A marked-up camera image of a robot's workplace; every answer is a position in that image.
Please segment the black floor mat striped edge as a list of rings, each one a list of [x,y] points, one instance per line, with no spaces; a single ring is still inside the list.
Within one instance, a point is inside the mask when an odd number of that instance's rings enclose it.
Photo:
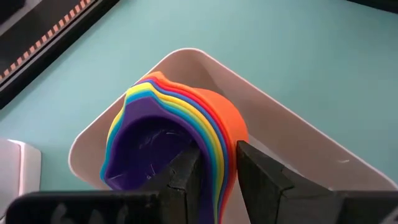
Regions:
[[[0,0],[0,82],[96,0]]]

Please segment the black metal table frame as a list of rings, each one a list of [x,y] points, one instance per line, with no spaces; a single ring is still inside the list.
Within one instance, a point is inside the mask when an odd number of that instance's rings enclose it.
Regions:
[[[261,14],[270,9],[271,2],[288,1],[289,5],[295,3],[303,4],[304,1],[322,1],[350,3],[357,6],[364,6],[375,11],[398,15],[398,0],[96,0],[91,3],[83,12],[74,17],[68,24],[64,25],[60,31],[51,36],[40,48],[16,68],[5,80],[0,82],[0,110],[7,106],[27,85],[36,79],[53,61],[76,42],[88,29],[94,26],[103,16],[114,7],[124,7],[128,4],[139,2],[151,2],[160,6],[163,2],[182,1],[199,2],[211,9],[216,1],[223,1],[225,6],[232,5],[233,1],[239,2],[238,9],[241,11],[243,6],[261,2],[259,9]]]

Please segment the white hexagonal plant pot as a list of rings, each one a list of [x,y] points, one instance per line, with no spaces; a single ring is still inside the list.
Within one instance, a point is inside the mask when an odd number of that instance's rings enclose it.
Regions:
[[[0,224],[18,197],[40,190],[41,152],[22,142],[0,138]]]

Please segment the red measuring cup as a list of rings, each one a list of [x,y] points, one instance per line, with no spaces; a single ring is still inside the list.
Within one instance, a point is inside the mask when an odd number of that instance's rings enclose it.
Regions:
[[[205,132],[210,146],[207,167],[214,174],[213,219],[222,224],[226,203],[236,180],[236,141],[248,132],[239,111],[225,97],[211,90],[193,88],[168,80],[161,72],[151,73],[136,83],[139,90],[152,91],[161,102],[188,115]]]

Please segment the yellow measuring cup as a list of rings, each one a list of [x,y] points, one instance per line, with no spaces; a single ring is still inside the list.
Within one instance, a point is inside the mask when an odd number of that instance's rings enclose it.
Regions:
[[[203,158],[198,224],[220,224],[229,181],[228,137],[208,102],[187,86],[155,80],[130,87],[108,131],[100,177],[113,190],[137,190],[181,152]]]

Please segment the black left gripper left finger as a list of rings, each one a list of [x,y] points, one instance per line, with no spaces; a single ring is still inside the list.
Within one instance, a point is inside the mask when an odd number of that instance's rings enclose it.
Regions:
[[[6,224],[196,224],[201,155],[181,152],[137,190],[32,192],[13,201]]]

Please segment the cyan measuring cup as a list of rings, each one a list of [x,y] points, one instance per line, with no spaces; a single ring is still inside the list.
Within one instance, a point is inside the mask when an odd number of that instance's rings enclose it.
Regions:
[[[200,116],[208,113],[186,96],[163,100],[151,90],[126,95],[109,129],[101,179],[114,190],[138,189],[195,143],[205,160],[198,222],[218,224],[218,137]]]

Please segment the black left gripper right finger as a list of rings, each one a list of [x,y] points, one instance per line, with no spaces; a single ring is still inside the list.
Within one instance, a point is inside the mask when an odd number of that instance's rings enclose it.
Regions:
[[[245,141],[236,150],[251,224],[398,224],[398,191],[329,190]]]

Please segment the blue measuring cup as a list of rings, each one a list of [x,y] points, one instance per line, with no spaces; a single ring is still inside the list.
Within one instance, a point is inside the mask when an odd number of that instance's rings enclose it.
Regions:
[[[209,217],[208,224],[220,224],[229,183],[234,180],[233,144],[229,142],[228,131],[219,115],[225,99],[211,90],[152,77],[136,83],[128,91],[126,102],[145,96],[152,96],[161,108],[188,122],[199,134],[196,142],[205,156],[209,178],[209,196],[205,199],[210,204],[205,206],[205,215]]]

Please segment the teal table mat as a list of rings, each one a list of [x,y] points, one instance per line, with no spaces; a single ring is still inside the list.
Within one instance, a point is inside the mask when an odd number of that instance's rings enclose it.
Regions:
[[[0,110],[42,190],[85,190],[76,136],[170,52],[201,49],[398,182],[398,14],[346,0],[120,0]]]

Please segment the orange measuring cup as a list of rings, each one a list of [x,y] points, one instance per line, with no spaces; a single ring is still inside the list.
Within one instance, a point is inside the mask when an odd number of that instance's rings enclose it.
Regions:
[[[218,135],[221,144],[226,144],[223,147],[224,158],[224,179],[223,179],[223,193],[220,198],[220,222],[223,222],[224,210],[228,202],[229,196],[233,189],[236,180],[236,145],[238,140],[247,140],[248,131],[238,109],[227,98],[203,88],[190,87],[181,83],[170,81],[161,72],[154,72],[146,75],[143,82],[153,81],[160,87],[160,92],[167,97],[168,100],[174,100],[173,93],[178,94],[178,98],[183,96],[188,97],[195,103],[207,110],[210,116],[214,119],[220,134]]]

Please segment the purple measuring cup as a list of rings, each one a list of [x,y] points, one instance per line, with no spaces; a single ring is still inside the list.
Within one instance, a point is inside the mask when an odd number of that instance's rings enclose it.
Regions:
[[[214,224],[208,141],[193,119],[147,96],[111,132],[104,182],[124,197],[116,224]]]

